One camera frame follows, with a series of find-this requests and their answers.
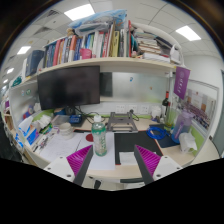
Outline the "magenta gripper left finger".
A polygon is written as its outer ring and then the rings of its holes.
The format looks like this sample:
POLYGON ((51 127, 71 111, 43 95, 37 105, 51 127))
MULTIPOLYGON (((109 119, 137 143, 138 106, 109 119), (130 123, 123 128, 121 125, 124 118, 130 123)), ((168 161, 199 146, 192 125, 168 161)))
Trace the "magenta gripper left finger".
POLYGON ((78 186, 83 184, 92 156, 93 146, 89 145, 67 157, 67 161, 75 175, 74 184, 78 186))

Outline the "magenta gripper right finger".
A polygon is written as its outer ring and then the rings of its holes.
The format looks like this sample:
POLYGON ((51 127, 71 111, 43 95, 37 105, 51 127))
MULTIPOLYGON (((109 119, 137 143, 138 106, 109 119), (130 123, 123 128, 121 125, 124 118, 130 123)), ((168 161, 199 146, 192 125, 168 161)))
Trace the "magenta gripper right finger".
POLYGON ((134 156, 138 163, 143 182, 146 185, 152 183, 154 181, 153 174, 158 166, 161 157, 139 145, 134 146, 134 156))

